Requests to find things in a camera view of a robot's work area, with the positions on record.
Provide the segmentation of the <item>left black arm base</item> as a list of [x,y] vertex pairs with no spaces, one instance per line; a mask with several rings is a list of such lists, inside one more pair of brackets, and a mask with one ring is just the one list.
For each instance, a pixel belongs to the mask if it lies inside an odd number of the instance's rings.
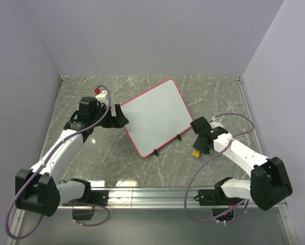
[[108,190],[93,190],[88,201],[78,202],[77,200],[72,200],[61,206],[72,208],[72,217],[74,220],[79,222],[91,221],[93,216],[98,214],[97,205],[107,207],[108,196]]

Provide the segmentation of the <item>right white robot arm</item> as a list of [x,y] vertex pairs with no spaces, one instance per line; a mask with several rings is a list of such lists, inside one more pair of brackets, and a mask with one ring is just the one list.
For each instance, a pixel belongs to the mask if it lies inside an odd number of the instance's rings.
[[267,211],[293,193],[293,188],[283,161],[278,157],[269,158],[257,153],[239,142],[216,121],[208,122],[200,117],[191,122],[197,139],[193,144],[194,153],[208,155],[210,151],[221,153],[239,166],[249,180],[227,177],[214,185],[213,189],[200,190],[200,205],[218,206],[233,201],[253,200],[262,210]]

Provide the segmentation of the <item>yellow bone shaped eraser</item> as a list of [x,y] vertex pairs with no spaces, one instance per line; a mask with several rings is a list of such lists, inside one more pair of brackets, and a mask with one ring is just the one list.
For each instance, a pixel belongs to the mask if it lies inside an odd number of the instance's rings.
[[198,150],[194,150],[194,151],[192,152],[192,154],[193,154],[193,156],[195,156],[196,158],[199,158],[199,157],[200,157],[200,151],[198,151]]

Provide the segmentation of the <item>pink framed whiteboard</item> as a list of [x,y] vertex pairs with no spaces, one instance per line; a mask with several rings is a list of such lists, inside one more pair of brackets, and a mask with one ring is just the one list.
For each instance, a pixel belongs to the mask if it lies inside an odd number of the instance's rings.
[[168,79],[121,104],[124,126],[142,158],[190,129],[193,117],[173,79]]

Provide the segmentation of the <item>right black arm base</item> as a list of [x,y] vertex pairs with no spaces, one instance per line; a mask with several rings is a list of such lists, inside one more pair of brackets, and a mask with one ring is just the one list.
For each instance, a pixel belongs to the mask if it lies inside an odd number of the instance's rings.
[[[194,200],[199,203],[200,206],[225,206],[222,209],[212,208],[214,219],[208,218],[208,221],[216,221],[217,223],[223,223],[224,225],[233,223],[240,218],[247,209],[249,204],[248,200],[240,198],[228,198],[215,189],[199,189],[198,194],[194,197]],[[234,207],[244,205],[240,214],[235,215]]]

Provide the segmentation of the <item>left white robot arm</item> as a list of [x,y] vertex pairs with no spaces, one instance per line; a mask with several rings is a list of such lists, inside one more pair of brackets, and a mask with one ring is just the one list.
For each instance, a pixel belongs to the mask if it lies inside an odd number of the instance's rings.
[[87,205],[92,200],[91,183],[71,179],[58,183],[62,170],[79,152],[95,127],[120,129],[128,124],[119,104],[111,114],[109,100],[83,97],[79,109],[64,125],[50,150],[29,170],[21,169],[15,176],[15,206],[18,209],[52,216],[59,205],[75,200]]

